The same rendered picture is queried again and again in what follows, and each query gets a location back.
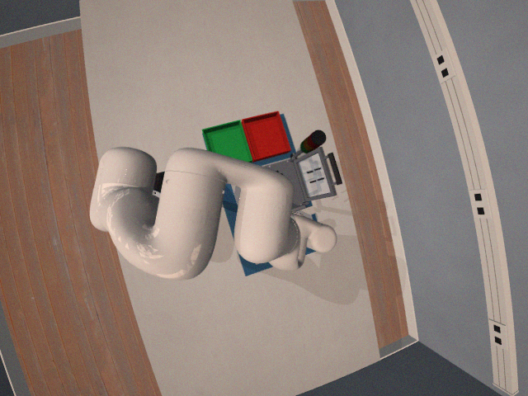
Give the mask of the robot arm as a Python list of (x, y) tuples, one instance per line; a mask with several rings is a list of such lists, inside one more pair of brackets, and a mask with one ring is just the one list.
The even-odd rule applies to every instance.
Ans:
[(122, 256), (150, 275), (183, 281), (207, 267), (226, 183), (241, 189), (234, 243), (245, 260), (294, 271), (306, 248), (329, 252), (336, 245), (335, 230), (313, 220), (313, 206), (291, 211), (292, 182), (269, 168), (180, 148), (167, 161), (161, 194), (153, 190), (156, 174), (148, 153), (111, 148), (101, 157), (90, 205), (93, 226), (109, 231)]

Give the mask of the red open-top bin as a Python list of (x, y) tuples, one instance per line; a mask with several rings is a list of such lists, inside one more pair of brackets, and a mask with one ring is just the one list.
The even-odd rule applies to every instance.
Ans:
[(279, 111), (242, 119), (242, 125), (253, 163), (291, 150)]

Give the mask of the green bin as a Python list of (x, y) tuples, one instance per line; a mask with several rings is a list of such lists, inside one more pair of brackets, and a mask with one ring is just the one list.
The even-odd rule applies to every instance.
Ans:
[(241, 120), (202, 130), (208, 151), (252, 162)]

